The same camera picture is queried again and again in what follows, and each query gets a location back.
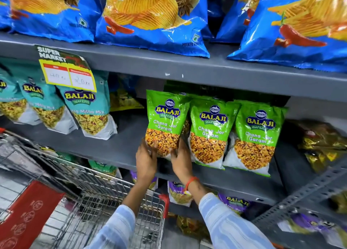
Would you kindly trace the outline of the green snack packet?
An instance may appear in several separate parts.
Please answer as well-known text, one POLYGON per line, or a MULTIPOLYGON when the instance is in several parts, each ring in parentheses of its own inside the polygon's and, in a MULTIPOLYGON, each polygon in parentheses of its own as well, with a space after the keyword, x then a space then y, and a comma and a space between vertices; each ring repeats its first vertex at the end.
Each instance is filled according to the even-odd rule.
POLYGON ((146 91, 149 124, 146 143, 157 146, 157 155, 171 161, 171 150, 177 149, 190 107, 191 98, 181 94, 146 91))
POLYGON ((288 109, 263 102, 234 102, 240 109, 223 165, 270 177, 270 162, 288 109))
POLYGON ((223 158, 240 106, 238 102, 201 96, 192 99, 188 138, 192 162, 224 170, 223 158))

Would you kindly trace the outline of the yellow snack packet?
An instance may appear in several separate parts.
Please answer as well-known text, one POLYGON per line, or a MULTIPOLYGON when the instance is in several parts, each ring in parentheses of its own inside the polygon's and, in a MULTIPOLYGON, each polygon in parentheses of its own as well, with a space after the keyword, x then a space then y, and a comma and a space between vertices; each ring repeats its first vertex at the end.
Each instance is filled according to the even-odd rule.
POLYGON ((199 241, 203 239, 211 241, 210 233, 204 222, 188 217, 177 216, 176 224, 184 235, 195 238, 199 241))
POLYGON ((136 99, 139 76, 111 72, 108 76, 110 112, 143 109, 136 99))

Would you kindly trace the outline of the person's left forearm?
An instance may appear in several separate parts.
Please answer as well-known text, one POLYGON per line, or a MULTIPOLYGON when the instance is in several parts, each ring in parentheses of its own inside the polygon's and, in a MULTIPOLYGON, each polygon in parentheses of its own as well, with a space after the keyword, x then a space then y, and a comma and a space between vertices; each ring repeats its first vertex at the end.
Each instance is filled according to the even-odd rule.
POLYGON ((83 249, 128 249, 147 188, 135 184, 91 243, 83 249))

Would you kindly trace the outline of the purple snack packet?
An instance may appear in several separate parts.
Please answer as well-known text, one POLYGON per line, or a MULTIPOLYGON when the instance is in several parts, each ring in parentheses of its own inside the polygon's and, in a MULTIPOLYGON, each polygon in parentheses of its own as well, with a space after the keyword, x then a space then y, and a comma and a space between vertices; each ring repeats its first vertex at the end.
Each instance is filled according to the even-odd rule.
MULTIPOLYGON (((130 175, 134 184, 138 182, 138 175, 136 171, 130 170, 130 175)), ((144 180, 145 186, 148 187, 149 190, 155 191, 158 188, 158 177, 154 176, 151 181, 149 179, 144 180)))
POLYGON ((178 182, 168 181, 168 194, 170 202, 186 207, 190 207, 193 197, 185 186, 178 182))
POLYGON ((277 226, 284 232, 306 235, 319 233, 325 240, 324 245, 347 249, 347 225, 324 221, 313 214, 297 213, 278 222, 277 226))
POLYGON ((217 197, 221 200, 227 207, 234 211, 238 215, 242 215, 254 202, 247 201, 242 198, 225 196, 224 194, 218 193, 217 197))

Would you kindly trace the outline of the person's right hand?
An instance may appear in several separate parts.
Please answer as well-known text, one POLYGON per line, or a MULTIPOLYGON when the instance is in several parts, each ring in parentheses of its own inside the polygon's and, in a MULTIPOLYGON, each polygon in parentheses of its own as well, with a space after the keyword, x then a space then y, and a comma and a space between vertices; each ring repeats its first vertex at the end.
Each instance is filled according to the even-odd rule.
POLYGON ((180 138, 178 147, 176 149, 178 149, 179 164, 172 165, 172 168, 180 182, 183 185, 186 185, 193 177, 190 151, 182 138, 180 138))

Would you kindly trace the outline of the teal snack mix packet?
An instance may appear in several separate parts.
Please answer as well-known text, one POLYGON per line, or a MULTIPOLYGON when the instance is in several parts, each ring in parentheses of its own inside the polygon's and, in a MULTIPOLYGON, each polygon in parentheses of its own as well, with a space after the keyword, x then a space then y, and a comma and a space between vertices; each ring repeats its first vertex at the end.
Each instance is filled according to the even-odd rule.
POLYGON ((34 126, 41 123, 18 83, 3 66, 0 66, 0 112, 15 124, 34 126))
POLYGON ((93 73, 96 92, 66 86, 58 86, 58 89, 84 136, 108 140, 118 133, 110 115, 109 72, 96 70, 93 73))
POLYGON ((57 94, 54 85, 42 77, 20 75, 16 77, 24 98, 49 130, 69 134, 78 129, 72 114, 57 94))

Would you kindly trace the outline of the person's right forearm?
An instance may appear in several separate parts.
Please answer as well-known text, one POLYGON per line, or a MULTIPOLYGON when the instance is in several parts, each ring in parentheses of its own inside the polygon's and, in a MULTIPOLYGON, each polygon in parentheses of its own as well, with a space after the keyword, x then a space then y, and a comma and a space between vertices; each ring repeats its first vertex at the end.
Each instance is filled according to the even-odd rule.
POLYGON ((208 192, 197 177, 193 176, 185 187, 198 205, 214 249, 275 249, 253 223, 208 192))

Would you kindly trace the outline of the small teal snack packet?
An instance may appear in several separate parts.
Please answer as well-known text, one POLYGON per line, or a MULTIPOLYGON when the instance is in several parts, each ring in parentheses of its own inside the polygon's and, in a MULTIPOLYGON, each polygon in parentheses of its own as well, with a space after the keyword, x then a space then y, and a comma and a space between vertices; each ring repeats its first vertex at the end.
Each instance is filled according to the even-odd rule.
POLYGON ((103 174, 106 174, 106 175, 109 175, 112 177, 116 177, 119 179, 123 178, 120 171, 119 171, 119 168, 116 166, 108 165, 105 163, 99 163, 97 161, 90 160, 90 159, 88 160, 88 162, 89 162, 90 167, 97 172, 101 172, 103 174))

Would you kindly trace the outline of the grey metal shelf rack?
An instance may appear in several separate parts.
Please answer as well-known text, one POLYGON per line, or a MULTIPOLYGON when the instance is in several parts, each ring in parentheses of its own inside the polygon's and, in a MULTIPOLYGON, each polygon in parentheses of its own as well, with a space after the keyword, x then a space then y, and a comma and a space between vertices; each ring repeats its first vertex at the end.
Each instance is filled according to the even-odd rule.
MULTIPOLYGON (((103 44, 78 44, 40 37, 0 32, 0 57, 38 62, 34 45, 67 51, 83 57, 93 69, 142 76, 139 80, 142 98, 145 89, 162 89, 165 80, 210 85, 222 88, 291 96, 290 119, 308 118, 328 121, 342 133, 347 132, 347 74, 303 70, 273 64, 227 60, 234 47, 207 44, 211 58, 189 57, 147 49, 103 44)), ((135 152, 148 126, 144 109, 115 114, 118 133, 109 140, 85 137, 81 130, 65 135, 36 126, 14 124, 0 117, 0 127, 32 142, 57 151, 95 159, 127 170, 135 170, 135 152)), ((268 205, 284 199, 284 186, 292 190, 313 184, 310 165, 297 150, 279 142, 279 154, 270 178, 226 168, 225 171, 193 164, 193 171, 206 186, 268 205)))

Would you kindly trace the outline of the red plastic cart seat flap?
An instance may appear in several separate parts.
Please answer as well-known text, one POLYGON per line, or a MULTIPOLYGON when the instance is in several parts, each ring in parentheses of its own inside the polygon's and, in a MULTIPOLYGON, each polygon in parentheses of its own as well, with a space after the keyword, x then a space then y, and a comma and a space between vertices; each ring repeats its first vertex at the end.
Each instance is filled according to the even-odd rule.
POLYGON ((63 192, 32 181, 0 223, 0 249, 29 249, 63 196, 63 192))

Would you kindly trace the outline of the shiny yellow snack packets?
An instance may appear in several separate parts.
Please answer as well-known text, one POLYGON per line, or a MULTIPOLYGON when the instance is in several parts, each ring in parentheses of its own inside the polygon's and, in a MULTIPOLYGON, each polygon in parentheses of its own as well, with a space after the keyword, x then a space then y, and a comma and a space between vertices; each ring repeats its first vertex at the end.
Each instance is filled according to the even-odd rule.
POLYGON ((347 137, 331 124, 314 120, 296 120, 294 124, 301 132, 298 149, 316 173, 323 172, 333 161, 347 154, 347 137))

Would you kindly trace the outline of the person's left hand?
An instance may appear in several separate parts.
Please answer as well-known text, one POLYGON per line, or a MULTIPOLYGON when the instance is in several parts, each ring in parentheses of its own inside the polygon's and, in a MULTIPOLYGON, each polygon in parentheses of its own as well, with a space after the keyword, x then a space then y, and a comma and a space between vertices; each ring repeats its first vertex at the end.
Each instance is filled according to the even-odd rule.
POLYGON ((138 175, 138 182, 136 184, 148 189, 145 186, 144 180, 149 179, 151 181, 155 176, 157 172, 157 161, 152 161, 151 147, 148 148, 145 138, 142 138, 141 144, 136 152, 136 169, 138 175))

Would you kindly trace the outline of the blue potato chips bag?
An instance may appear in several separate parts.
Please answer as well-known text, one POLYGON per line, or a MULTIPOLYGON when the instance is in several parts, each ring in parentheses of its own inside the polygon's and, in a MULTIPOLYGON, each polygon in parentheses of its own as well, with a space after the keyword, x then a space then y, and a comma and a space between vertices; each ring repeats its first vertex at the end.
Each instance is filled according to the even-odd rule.
POLYGON ((210 58, 207 0, 106 0, 95 42, 210 58))
POLYGON ((260 0, 228 59, 347 73, 347 0, 260 0))
POLYGON ((260 0, 234 0, 213 42, 239 44, 260 0))
POLYGON ((93 43, 105 1, 9 0, 12 31, 70 43, 93 43))
POLYGON ((12 18, 10 16, 10 11, 10 1, 0 0, 0 31, 11 31, 12 18))

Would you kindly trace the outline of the green and yellow price tag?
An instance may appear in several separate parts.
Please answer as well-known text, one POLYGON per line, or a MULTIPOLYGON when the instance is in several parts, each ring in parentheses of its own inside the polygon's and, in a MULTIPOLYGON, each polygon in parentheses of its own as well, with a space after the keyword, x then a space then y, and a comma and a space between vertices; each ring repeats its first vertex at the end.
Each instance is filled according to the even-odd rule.
POLYGON ((97 92, 95 78, 83 57, 42 45, 34 47, 47 84, 97 92))

